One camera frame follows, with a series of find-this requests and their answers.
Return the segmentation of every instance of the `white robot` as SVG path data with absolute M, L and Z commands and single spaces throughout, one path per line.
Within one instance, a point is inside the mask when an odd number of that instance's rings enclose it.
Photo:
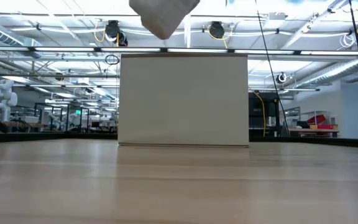
M 0 80 L 0 109 L 2 109 L 2 121 L 9 121 L 11 106 L 17 105 L 17 94 L 12 92 L 12 80 Z

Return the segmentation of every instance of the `wooden tabletop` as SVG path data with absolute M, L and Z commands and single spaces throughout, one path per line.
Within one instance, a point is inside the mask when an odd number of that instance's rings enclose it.
M 358 224 L 358 148 L 0 143 L 0 223 Z

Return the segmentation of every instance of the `table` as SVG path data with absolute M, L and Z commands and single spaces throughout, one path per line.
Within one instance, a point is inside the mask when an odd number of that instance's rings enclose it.
M 338 129 L 310 129 L 310 128 L 290 128 L 291 136 L 300 136 L 301 134 L 332 134 L 333 138 L 338 137 Z

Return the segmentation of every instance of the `light fixture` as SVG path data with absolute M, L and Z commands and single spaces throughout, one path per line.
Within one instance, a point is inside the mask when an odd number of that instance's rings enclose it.
M 123 48 L 123 47 L 111 47 L 101 48 L 103 52 L 160 52 L 159 48 Z
M 36 90 L 38 90 L 38 91 L 41 91 L 41 92 L 43 92 L 43 93 L 50 93 L 50 91 L 48 91 L 48 90 L 46 90 L 46 89 L 44 89 L 44 88 L 39 88 L 39 87 L 34 87 Z
M 56 95 L 66 97 L 66 98 L 74 98 L 74 97 L 76 97 L 75 95 L 72 95 L 72 94 L 69 94 L 69 93 L 56 93 Z
M 302 51 L 302 55 L 358 55 L 354 51 Z
M 36 51 L 51 51 L 51 52 L 92 52 L 93 47 L 36 47 Z
M 86 103 L 87 105 L 91 105 L 91 106 L 98 106 L 99 103 Z
M 168 49 L 168 52 L 177 53 L 227 53 L 223 49 Z
M 30 80 L 23 78 L 23 77 L 3 77 L 9 80 L 13 80 L 15 82 L 20 82 L 20 83 L 28 83 L 30 82 Z
M 29 51 L 27 47 L 0 47 L 0 51 Z
M 295 52 L 293 50 L 268 50 L 272 55 L 291 55 Z M 235 50 L 234 53 L 240 54 L 266 54 L 266 50 Z
M 30 86 L 31 87 L 62 87 L 61 85 L 38 85 L 38 84 L 33 84 Z

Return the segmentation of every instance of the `wall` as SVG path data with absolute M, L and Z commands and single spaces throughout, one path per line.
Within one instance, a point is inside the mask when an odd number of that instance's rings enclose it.
M 301 92 L 293 101 L 285 101 L 284 108 L 300 106 L 301 113 L 322 110 L 330 112 L 339 126 L 340 138 L 358 139 L 358 83 L 335 81 L 320 86 L 319 92 Z
M 300 107 L 301 113 L 313 111 L 328 111 L 331 118 L 335 118 L 341 132 L 341 82 L 336 81 L 331 86 L 320 86 L 317 92 L 299 92 L 294 100 L 284 101 L 285 109 Z

